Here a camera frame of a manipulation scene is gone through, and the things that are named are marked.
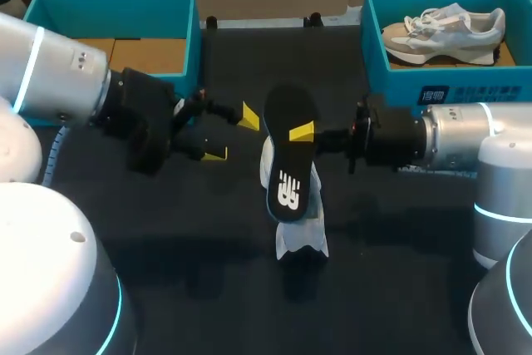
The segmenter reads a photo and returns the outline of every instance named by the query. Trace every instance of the shoe sole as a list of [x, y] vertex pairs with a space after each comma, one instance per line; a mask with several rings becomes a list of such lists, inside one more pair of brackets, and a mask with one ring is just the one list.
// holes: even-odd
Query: shoe sole
[[453, 57], [460, 62], [465, 62], [467, 64], [476, 64], [481, 66], [492, 66], [495, 64], [495, 58], [493, 55], [493, 49], [486, 50], [452, 50], [444, 52], [433, 52], [429, 54], [410, 54], [398, 52], [397, 50], [392, 50], [386, 47], [386, 51], [393, 55], [394, 57], [415, 65], [423, 65], [433, 57], [436, 56], [448, 56]]
[[316, 121], [318, 109], [306, 90], [282, 85], [268, 94], [263, 119], [273, 147], [268, 211], [281, 222], [301, 220], [308, 207], [316, 143], [289, 141], [289, 132]]

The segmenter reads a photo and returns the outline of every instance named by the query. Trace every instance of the white tissue paper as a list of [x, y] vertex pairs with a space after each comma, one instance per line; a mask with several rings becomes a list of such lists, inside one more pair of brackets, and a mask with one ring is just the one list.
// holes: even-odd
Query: white tissue paper
[[[260, 157], [260, 184], [267, 189], [269, 174], [272, 169], [273, 146], [268, 137], [263, 145], [263, 154]], [[311, 246], [316, 251], [322, 251], [329, 256], [327, 238], [325, 237], [325, 219], [323, 216], [323, 203], [320, 190], [322, 182], [319, 179], [316, 166], [313, 163], [310, 178], [310, 201], [305, 218], [298, 222], [285, 224], [279, 222], [275, 238], [277, 259], [281, 259], [288, 251], [295, 252], [305, 245]]]

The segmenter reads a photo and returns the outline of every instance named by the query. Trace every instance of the teal box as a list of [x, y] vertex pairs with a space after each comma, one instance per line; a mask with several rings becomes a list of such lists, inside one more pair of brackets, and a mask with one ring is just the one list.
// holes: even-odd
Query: teal box
[[[517, 67], [392, 70], [381, 30], [455, 2], [470, 12], [505, 11], [505, 41]], [[415, 113], [428, 103], [532, 101], [531, 27], [532, 0], [364, 0], [362, 54], [371, 91], [384, 94], [389, 106], [408, 106]]]
[[198, 83], [201, 30], [195, 0], [33, 0], [24, 20], [65, 37], [186, 39], [182, 72], [154, 76], [172, 82], [179, 96], [188, 96]]

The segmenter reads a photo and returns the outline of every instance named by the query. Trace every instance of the shoelace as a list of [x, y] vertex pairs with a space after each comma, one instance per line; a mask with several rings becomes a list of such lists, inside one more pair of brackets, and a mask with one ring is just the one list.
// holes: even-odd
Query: shoelace
[[433, 29], [435, 31], [441, 31], [444, 29], [438, 20], [436, 20], [430, 14], [436, 11], [437, 8], [427, 8], [420, 17], [405, 17], [405, 27], [408, 33], [420, 32], [424, 29]]

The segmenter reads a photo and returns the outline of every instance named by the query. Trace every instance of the floor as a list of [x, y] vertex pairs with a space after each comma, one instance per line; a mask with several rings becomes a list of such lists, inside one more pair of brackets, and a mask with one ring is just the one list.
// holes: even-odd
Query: floor
[[[342, 16], [324, 17], [323, 24], [326, 26], [349, 26], [360, 24], [360, 7], [348, 7]], [[12, 0], [7, 4], [0, 5], [0, 12], [22, 18], [26, 8], [20, 0]], [[269, 28], [269, 27], [301, 27], [301, 18], [278, 18], [265, 20], [239, 20], [219, 21], [219, 28]]]

